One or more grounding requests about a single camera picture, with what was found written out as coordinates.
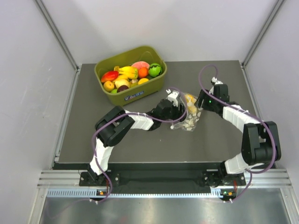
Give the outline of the fake red mango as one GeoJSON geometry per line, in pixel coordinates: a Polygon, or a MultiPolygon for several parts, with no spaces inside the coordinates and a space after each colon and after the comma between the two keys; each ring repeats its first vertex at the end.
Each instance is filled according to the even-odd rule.
{"type": "Polygon", "coordinates": [[[108,71],[106,72],[100,79],[100,81],[102,83],[105,83],[107,81],[114,81],[117,77],[119,76],[119,72],[118,71],[108,71]]]}

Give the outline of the fake green fruit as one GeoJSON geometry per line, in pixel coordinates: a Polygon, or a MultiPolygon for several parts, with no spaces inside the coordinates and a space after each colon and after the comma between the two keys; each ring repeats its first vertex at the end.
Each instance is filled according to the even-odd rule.
{"type": "Polygon", "coordinates": [[[162,72],[163,72],[163,68],[162,68],[162,66],[161,66],[160,64],[158,64],[158,63],[152,63],[152,64],[149,66],[149,70],[148,70],[148,72],[149,72],[149,75],[150,75],[151,77],[157,77],[157,76],[159,76],[159,75],[162,74],[162,72]]]}

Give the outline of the fake yellow lemon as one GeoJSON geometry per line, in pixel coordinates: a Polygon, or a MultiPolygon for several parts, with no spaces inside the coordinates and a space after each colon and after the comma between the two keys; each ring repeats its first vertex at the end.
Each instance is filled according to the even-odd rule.
{"type": "Polygon", "coordinates": [[[196,102],[196,98],[191,94],[185,93],[185,99],[188,112],[191,114],[195,114],[197,112],[197,107],[194,105],[196,102]]]}

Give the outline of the fake banana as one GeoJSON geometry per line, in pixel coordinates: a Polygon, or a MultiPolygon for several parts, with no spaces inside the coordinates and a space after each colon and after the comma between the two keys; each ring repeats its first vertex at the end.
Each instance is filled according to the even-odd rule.
{"type": "Polygon", "coordinates": [[[125,66],[122,68],[118,68],[118,72],[120,75],[125,75],[129,79],[138,78],[138,69],[132,66],[125,66]]]}

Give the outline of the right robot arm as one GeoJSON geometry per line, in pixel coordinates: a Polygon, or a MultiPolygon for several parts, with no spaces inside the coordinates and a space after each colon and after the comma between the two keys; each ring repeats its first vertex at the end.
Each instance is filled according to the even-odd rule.
{"type": "Polygon", "coordinates": [[[209,91],[201,90],[195,106],[218,114],[242,133],[241,152],[219,165],[218,179],[222,184],[230,184],[245,170],[264,164],[272,166],[281,159],[277,124],[264,122],[230,101],[226,84],[214,84],[209,91]]]}

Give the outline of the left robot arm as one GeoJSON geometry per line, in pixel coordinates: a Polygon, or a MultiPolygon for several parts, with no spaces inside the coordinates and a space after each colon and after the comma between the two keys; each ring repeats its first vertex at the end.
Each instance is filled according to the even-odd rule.
{"type": "Polygon", "coordinates": [[[121,106],[114,107],[95,125],[92,136],[93,159],[89,164],[90,180],[101,185],[105,182],[108,161],[112,149],[121,142],[131,129],[154,131],[162,123],[182,122],[187,109],[183,103],[162,99],[147,113],[129,112],[121,106]]]}

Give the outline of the polka dot zip bag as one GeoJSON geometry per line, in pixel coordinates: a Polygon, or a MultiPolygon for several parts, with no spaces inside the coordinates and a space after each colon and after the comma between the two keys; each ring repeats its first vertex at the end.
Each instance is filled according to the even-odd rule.
{"type": "Polygon", "coordinates": [[[171,130],[182,129],[184,131],[193,131],[200,119],[202,109],[195,106],[197,98],[189,93],[184,93],[184,96],[186,100],[184,106],[187,107],[186,117],[183,121],[173,123],[171,125],[171,130]]]}

